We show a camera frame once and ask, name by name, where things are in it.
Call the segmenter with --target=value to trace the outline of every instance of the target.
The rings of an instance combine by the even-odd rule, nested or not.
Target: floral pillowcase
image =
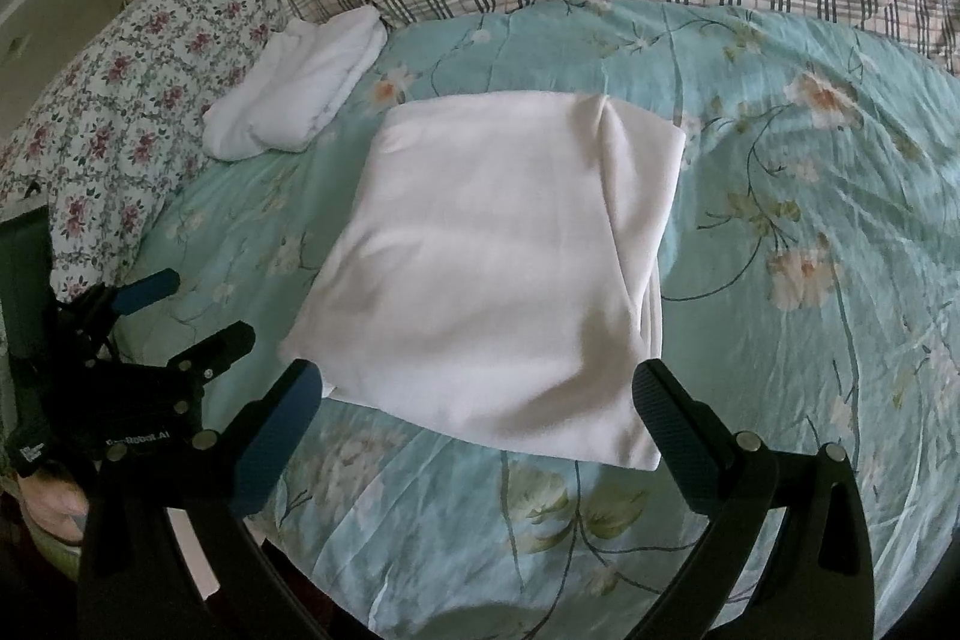
[[[137,0],[47,86],[0,146],[0,212],[34,182],[45,191],[59,298],[123,278],[206,163],[203,112],[280,17],[277,0]]]

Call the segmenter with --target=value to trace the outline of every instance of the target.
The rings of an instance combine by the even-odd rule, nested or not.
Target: light blue bedsheet
[[[401,30],[304,154],[214,165],[179,196],[136,275],[173,266],[181,292],[128,319],[126,345],[165,362],[251,323],[256,351],[205,401],[224,427],[280,375],[275,348],[349,218],[383,111],[515,89],[608,92],[688,131],[659,253],[664,360],[733,431],[848,450],[884,632],[960,506],[960,81],[885,40],[603,0]],[[500,453],[335,402],[259,523],[375,632],[424,640],[623,636],[704,528],[662,466]]]

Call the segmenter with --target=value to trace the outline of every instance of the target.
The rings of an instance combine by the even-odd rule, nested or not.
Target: folded white cloth
[[[237,87],[203,115],[203,150],[240,161],[275,148],[301,152],[343,106],[387,43],[373,6],[323,25],[290,20]]]
[[[392,109],[281,357],[451,437],[655,469],[631,380],[661,351],[682,154],[680,129],[603,95]]]

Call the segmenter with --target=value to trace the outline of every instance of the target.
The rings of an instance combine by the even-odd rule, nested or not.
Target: person's foot
[[[55,475],[40,469],[30,477],[18,476],[17,482],[24,515],[29,515],[32,522],[62,542],[80,544],[89,504],[83,490],[69,475]]]

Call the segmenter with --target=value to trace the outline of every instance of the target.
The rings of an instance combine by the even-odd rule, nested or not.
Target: screw
[[[740,446],[741,450],[747,451],[747,453],[754,453],[760,450],[760,445],[763,444],[763,440],[753,432],[740,432],[736,436],[736,444]]]
[[[217,444],[218,437],[219,434],[214,432],[213,429],[204,429],[203,432],[197,432],[193,435],[193,447],[198,451],[208,451]]]
[[[824,453],[834,461],[842,462],[847,458],[847,451],[835,442],[827,442],[826,447],[824,447]]]
[[[126,454],[127,447],[122,442],[114,442],[114,444],[110,445],[107,449],[107,459],[109,461],[120,461]]]

